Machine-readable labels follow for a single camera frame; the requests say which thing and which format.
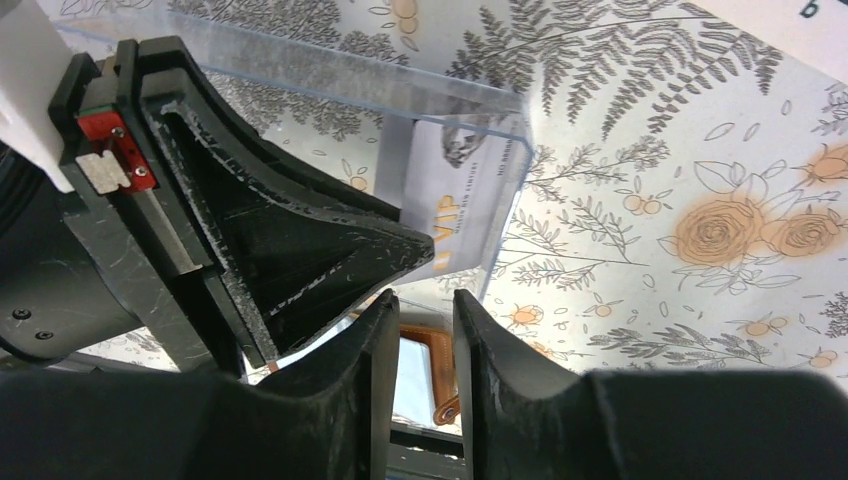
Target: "floral pattern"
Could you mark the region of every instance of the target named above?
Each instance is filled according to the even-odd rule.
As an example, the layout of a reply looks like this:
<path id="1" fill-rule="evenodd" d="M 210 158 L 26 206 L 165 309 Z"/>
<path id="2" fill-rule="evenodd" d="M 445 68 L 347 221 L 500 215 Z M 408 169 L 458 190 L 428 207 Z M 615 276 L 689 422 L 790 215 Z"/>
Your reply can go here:
<path id="1" fill-rule="evenodd" d="M 58 16 L 109 2 L 41 3 Z M 848 388 L 846 85 L 679 0 L 171 3 L 525 94 L 535 157 L 483 301 L 553 361 L 805 369 Z M 344 153 L 295 153 L 372 183 L 354 151 L 378 115 L 213 81 L 266 137 L 312 129 Z M 439 279 L 448 302 L 476 281 Z M 93 348 L 158 355 L 147 337 L 117 341 Z"/>

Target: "floral tablecloth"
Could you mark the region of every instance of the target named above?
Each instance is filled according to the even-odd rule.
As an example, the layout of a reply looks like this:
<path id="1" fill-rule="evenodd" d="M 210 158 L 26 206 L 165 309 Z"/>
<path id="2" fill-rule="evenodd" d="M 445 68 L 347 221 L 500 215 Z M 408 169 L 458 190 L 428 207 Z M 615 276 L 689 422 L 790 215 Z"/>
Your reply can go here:
<path id="1" fill-rule="evenodd" d="M 53 17 L 150 3 L 40 1 Z M 848 378 L 844 84 L 676 0 L 171 8 L 526 95 L 536 156 L 484 303 L 564 367 Z M 299 108 L 234 103 L 260 129 Z M 169 364 L 144 331 L 90 352 Z"/>

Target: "table surface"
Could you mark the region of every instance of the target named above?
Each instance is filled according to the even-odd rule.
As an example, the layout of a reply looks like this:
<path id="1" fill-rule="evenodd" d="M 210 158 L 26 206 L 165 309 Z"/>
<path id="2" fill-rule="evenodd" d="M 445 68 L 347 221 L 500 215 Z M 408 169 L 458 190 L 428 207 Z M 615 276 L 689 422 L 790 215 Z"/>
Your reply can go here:
<path id="1" fill-rule="evenodd" d="M 108 2 L 40 3 L 57 18 Z M 845 384 L 845 85 L 676 0 L 171 3 L 525 94 L 536 156 L 484 304 L 553 361 Z M 271 133 L 302 113 L 297 128 L 326 130 L 233 95 Z M 359 168 L 327 157 L 345 180 Z M 144 331 L 88 352 L 170 363 Z"/>

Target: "fern leaf print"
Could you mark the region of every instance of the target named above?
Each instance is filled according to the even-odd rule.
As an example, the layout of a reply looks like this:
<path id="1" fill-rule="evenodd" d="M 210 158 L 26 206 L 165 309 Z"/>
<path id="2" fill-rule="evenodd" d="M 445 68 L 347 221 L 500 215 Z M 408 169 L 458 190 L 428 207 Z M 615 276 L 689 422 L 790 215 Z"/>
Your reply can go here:
<path id="1" fill-rule="evenodd" d="M 688 2 L 508 1 L 509 18 L 480 9 L 482 33 L 465 32 L 448 75 L 518 93 L 539 82 L 544 112 L 572 124 L 587 107 L 603 108 L 604 140 L 643 104 L 647 130 L 659 133 L 693 96 L 721 84 L 745 79 L 768 95 L 783 61 L 779 50 Z M 608 105 L 597 105 L 602 97 Z"/>

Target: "gray fern print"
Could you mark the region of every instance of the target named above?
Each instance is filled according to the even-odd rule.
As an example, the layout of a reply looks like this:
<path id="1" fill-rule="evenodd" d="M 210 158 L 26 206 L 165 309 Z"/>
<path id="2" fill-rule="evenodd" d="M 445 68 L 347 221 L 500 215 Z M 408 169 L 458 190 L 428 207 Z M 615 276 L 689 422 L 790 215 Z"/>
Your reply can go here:
<path id="1" fill-rule="evenodd" d="M 509 0 L 510 18 L 480 8 L 482 34 L 466 31 L 448 75 L 530 90 L 540 71 L 548 115 L 564 91 L 573 124 L 598 92 L 615 89 L 604 140 L 634 106 L 651 102 L 648 130 L 668 126 L 693 95 L 747 75 L 768 95 L 779 50 L 677 0 Z"/>
<path id="2" fill-rule="evenodd" d="M 335 0 L 170 0 L 169 6 L 176 12 L 247 30 L 390 63 L 409 62 L 406 55 L 395 51 L 387 34 L 366 35 L 355 30 L 343 36 L 336 28 L 341 13 Z M 338 141 L 360 133 L 365 119 L 382 126 L 382 115 L 373 110 L 220 73 L 206 74 L 233 109 L 260 133 L 286 113 L 296 122 L 310 123 L 321 135 L 331 135 Z"/>

